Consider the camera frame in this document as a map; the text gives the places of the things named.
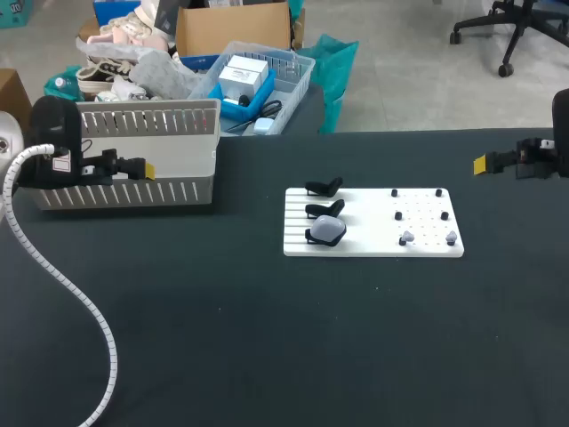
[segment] chair wheel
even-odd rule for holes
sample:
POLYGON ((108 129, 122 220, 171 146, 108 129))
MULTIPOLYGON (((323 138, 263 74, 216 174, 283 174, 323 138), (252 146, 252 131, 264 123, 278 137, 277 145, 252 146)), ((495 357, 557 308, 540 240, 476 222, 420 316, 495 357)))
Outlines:
POLYGON ((509 77, 514 74, 514 66, 512 64, 500 65, 498 68, 498 74, 500 77, 509 77))
POLYGON ((557 27, 557 31, 566 36, 569 33, 569 26, 566 22, 561 22, 559 27, 557 27))
POLYGON ((462 34, 458 31, 451 33, 451 44, 460 44, 462 42, 462 34))

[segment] yellow tape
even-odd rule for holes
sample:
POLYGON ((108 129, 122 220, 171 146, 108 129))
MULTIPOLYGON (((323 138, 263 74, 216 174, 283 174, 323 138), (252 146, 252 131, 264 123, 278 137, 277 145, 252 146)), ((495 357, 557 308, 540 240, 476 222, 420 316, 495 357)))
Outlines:
POLYGON ((474 161, 474 175, 486 172, 486 154, 474 161))
POLYGON ((149 162, 146 162, 146 164, 144 165, 144 168, 145 168, 145 173, 146 173, 146 179, 153 181, 156 178, 155 167, 153 165, 151 165, 149 162))

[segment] transparent storage box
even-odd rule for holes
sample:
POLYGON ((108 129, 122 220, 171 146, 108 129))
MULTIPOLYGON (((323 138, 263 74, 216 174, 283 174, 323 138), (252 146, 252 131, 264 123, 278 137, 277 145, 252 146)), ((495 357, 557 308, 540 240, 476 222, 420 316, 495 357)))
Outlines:
MULTIPOLYGON (((312 58, 297 55, 295 52, 283 51, 261 44, 231 42, 213 63, 191 95, 189 95, 189 99, 207 98, 218 83, 221 71, 233 55, 255 60, 265 60, 268 63, 268 67, 276 71, 275 90, 268 97, 267 102, 280 100, 283 102, 283 107, 275 117, 273 125, 268 129, 267 135, 281 133, 301 102, 302 97, 309 89, 310 74, 314 68, 315 61, 312 58)), ((228 129, 233 125, 239 125, 238 122, 224 117, 220 121, 221 130, 228 129)))
POLYGON ((156 179, 115 175, 113 185, 26 189, 42 209, 85 209, 212 202, 215 150, 220 140, 220 101, 78 102, 84 157, 116 149, 143 157, 156 179))

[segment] brown cardboard box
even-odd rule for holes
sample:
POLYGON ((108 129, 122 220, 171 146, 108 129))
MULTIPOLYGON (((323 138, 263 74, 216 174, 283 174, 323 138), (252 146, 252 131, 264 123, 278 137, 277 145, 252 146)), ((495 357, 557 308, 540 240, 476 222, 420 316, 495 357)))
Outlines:
POLYGON ((176 47, 180 56, 219 54, 232 41, 290 49, 288 2, 179 9, 176 47))
POLYGON ((29 114, 32 104, 24 90, 18 71, 11 68, 0 68, 0 111, 14 116, 22 132, 29 126, 29 114))
POLYGON ((93 16, 79 29, 78 35, 81 40, 87 43, 87 39, 90 36, 98 36, 99 34, 99 22, 97 22, 97 17, 93 16))

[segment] teal plastic bag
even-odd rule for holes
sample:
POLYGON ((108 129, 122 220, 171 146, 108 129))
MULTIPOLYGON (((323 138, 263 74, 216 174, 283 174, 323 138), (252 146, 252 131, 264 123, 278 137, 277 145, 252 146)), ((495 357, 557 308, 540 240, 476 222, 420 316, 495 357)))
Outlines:
POLYGON ((304 0, 288 0, 288 7, 291 8, 291 15, 293 17, 293 22, 301 16, 302 6, 304 5, 304 0))
POLYGON ((343 43, 323 34, 316 46, 297 51, 299 55, 317 61, 310 81, 321 85, 324 90, 325 120, 320 133, 332 133, 336 128, 358 47, 359 42, 343 43))
POLYGON ((59 96, 60 98, 72 101, 84 101, 76 77, 76 73, 79 69, 81 69, 81 67, 78 65, 67 67, 65 72, 56 74, 50 78, 44 85, 44 95, 59 96))

